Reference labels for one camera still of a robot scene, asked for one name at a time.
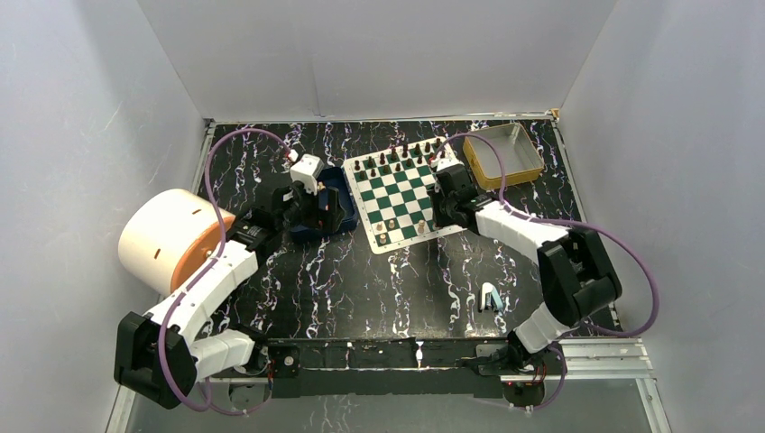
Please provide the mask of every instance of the small blue object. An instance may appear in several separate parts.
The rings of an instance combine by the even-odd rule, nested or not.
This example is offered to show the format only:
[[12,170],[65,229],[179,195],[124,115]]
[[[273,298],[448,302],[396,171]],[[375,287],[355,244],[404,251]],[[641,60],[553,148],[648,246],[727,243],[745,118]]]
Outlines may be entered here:
[[[340,193],[340,206],[346,212],[346,217],[343,218],[343,222],[340,223],[340,228],[333,233],[350,232],[356,228],[358,224],[358,212],[356,212],[356,206],[351,198],[351,192],[346,183],[346,176],[343,174],[343,169],[340,167],[327,167],[318,174],[318,181],[323,182],[325,187],[337,188]],[[320,193],[318,197],[318,203],[320,206],[327,205],[327,193],[326,191]],[[290,230],[290,238],[295,244],[305,244],[306,242],[316,241],[321,239],[324,235],[318,230],[308,228],[306,226],[296,226]]]

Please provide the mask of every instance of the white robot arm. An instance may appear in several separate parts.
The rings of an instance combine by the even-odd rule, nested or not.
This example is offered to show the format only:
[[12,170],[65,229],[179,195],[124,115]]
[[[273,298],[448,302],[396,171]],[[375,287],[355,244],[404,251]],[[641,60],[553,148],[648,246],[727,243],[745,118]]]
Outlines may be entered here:
[[[290,168],[292,183],[277,188],[267,203],[252,204],[239,216],[223,211],[226,247],[219,258],[212,252],[219,246],[220,227],[212,205],[205,200],[173,189],[136,212],[120,238],[120,260],[167,298],[143,315],[128,313],[120,322],[117,382],[165,408],[179,404],[159,366],[157,341],[166,319],[168,366],[186,395],[196,382],[212,374],[240,365],[264,364],[264,358],[253,353],[260,352],[265,338],[248,328],[197,336],[221,303],[279,248],[284,230],[304,225],[333,233],[339,228],[346,213],[337,189],[325,188],[317,180],[323,166],[319,158],[303,155]],[[318,205],[319,194],[327,194],[324,207]],[[198,276],[193,290],[187,290],[189,281]],[[168,317],[181,293],[183,300]]]
[[437,226],[458,224],[496,239],[539,266],[544,301],[531,317],[508,335],[506,351],[496,359],[500,368],[519,370],[530,364],[583,318],[622,295],[622,285],[598,234],[516,217],[502,204],[479,194],[464,164],[456,158],[431,162],[436,183],[429,189]]

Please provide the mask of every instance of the black marble table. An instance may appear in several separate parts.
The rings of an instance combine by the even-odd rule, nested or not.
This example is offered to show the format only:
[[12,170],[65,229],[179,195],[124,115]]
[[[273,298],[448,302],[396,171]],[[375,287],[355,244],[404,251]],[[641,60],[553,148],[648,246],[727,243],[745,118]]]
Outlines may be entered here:
[[[301,154],[340,166],[345,158],[391,143],[509,122],[226,124],[216,127],[215,140],[234,129],[259,127],[284,137]],[[520,122],[543,155],[545,168],[535,182],[509,187],[507,199],[542,217],[578,219],[554,123]],[[462,140],[455,147],[462,155]],[[290,183],[289,167],[277,150],[277,143],[255,134],[236,137],[223,147],[211,170],[220,206],[236,213],[258,194],[268,194],[265,186]],[[201,183],[198,193],[206,196]],[[504,336],[542,301],[533,263],[493,240],[464,231],[377,255],[370,251],[363,230],[359,224],[355,232],[303,245],[285,235],[281,249],[224,302],[204,332],[215,334],[240,323],[284,339]],[[504,301],[498,314],[477,311],[479,290],[486,281],[497,287]],[[614,327],[608,311],[593,320]],[[580,332],[590,336],[589,331]]]

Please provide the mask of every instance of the metal frame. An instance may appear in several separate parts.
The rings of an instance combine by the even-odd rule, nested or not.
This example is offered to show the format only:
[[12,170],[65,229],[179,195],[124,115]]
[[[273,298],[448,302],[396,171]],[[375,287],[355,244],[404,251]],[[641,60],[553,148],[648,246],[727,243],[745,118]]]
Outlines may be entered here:
[[[570,162],[566,153],[566,146],[558,130],[558,123],[555,116],[547,113],[523,113],[523,114],[504,114],[504,113],[478,113],[461,116],[443,116],[430,118],[409,118],[409,119],[376,119],[365,120],[374,121],[417,121],[417,120],[495,120],[495,119],[539,119],[552,120],[556,141],[561,152],[564,166],[569,175],[569,183],[574,193],[574,201],[579,209],[579,214],[583,221],[586,221],[585,212],[582,208],[582,200],[576,189],[576,184],[570,170]],[[318,119],[307,121],[310,123],[322,122],[358,122],[358,119]],[[205,140],[202,143],[199,165],[194,176],[194,183],[191,190],[196,190],[201,180],[204,170],[205,157],[212,146],[215,129],[223,124],[245,124],[251,122],[210,122],[205,133]],[[618,320],[616,309],[611,305],[611,312],[614,320]],[[653,433],[669,433],[671,428],[664,407],[659,397],[656,387],[656,380],[653,377],[653,366],[650,363],[648,353],[640,338],[569,338],[562,340],[560,344],[563,347],[563,353],[566,357],[568,373],[567,380],[606,380],[606,379],[634,379],[638,391],[641,395],[643,409],[650,424]],[[550,375],[550,380],[559,380],[560,376]],[[528,380],[526,376],[504,375],[501,380],[519,381]],[[229,384],[266,384],[267,380],[263,378],[231,378],[231,379],[212,379],[213,383]],[[133,411],[135,401],[135,392],[120,386],[117,390],[115,404],[112,408],[111,416],[106,425],[106,433],[124,433],[127,430],[128,421]]]

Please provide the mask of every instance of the floor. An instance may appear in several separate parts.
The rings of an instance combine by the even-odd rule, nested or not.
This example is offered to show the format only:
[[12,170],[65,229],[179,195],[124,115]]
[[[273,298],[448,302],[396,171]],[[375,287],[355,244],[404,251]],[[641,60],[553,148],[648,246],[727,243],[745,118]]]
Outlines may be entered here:
[[[300,153],[327,165],[380,151],[391,142],[450,136],[510,121],[409,121],[248,124],[286,137]],[[508,188],[516,207],[544,217],[578,219],[565,157],[549,119],[520,120],[545,162],[533,183]],[[219,125],[215,139],[244,127]],[[215,155],[211,175],[219,204],[236,213],[270,188],[290,183],[276,143],[235,138]],[[205,196],[203,187],[199,194]],[[352,233],[283,247],[214,315],[207,335],[241,323],[273,338],[392,338],[504,336],[541,302],[533,263],[511,248],[468,231],[372,254],[361,224]],[[498,314],[479,313],[476,293],[494,281],[504,300]],[[594,317],[614,327],[609,311]],[[589,336],[589,331],[582,331]]]
[[[330,165],[340,165],[344,158],[387,147],[391,139],[417,141],[436,134],[451,135],[506,122],[249,126],[286,136],[301,152],[316,154]],[[543,155],[545,170],[533,184],[510,188],[507,198],[514,206],[545,217],[579,218],[555,125],[549,119],[521,120],[521,123]],[[220,125],[215,137],[241,126]],[[212,172],[223,207],[235,212],[256,195],[266,194],[265,186],[289,182],[289,175],[275,150],[274,143],[251,136],[245,137],[245,143],[235,140],[216,156]],[[502,297],[509,301],[508,307],[496,315],[478,313],[475,309],[479,281],[490,279],[499,282]],[[249,280],[238,296],[223,304],[213,324],[204,332],[214,334],[238,322],[261,329],[269,337],[295,342],[308,341],[306,338],[384,340],[406,336],[472,340],[470,337],[504,335],[527,318],[540,302],[538,274],[531,263],[512,249],[490,240],[463,232],[406,250],[373,255],[366,236],[357,232],[314,244],[285,242],[274,260]],[[605,327],[618,327],[610,311],[593,319]],[[590,352],[579,358],[583,361],[575,361],[570,366],[577,368],[577,364],[596,361],[589,359],[588,354]],[[581,364],[578,368],[586,370],[587,367]],[[645,405],[652,398],[650,395],[646,398],[640,379],[619,378],[618,372],[612,379],[598,372],[596,380],[574,380],[577,376],[576,372],[570,374],[572,380],[567,381],[557,401],[530,417],[519,410],[509,410],[501,400],[486,403],[470,395],[356,395],[351,392],[276,399],[266,403],[257,414],[245,418],[223,417],[213,412],[199,414],[185,408],[167,411],[137,396],[134,402],[130,397],[120,406],[132,410],[126,412],[130,414],[129,421],[119,431],[382,433],[504,431],[509,427],[535,432],[668,431],[654,429],[653,421],[649,423],[650,410]],[[552,376],[546,384],[552,389],[557,381],[558,378]],[[215,400],[219,404],[233,403],[241,408],[262,400],[262,386],[248,385],[247,380],[241,378],[233,382],[240,384],[214,385]],[[279,386],[277,381],[274,390]],[[653,400],[660,407],[658,395]]]

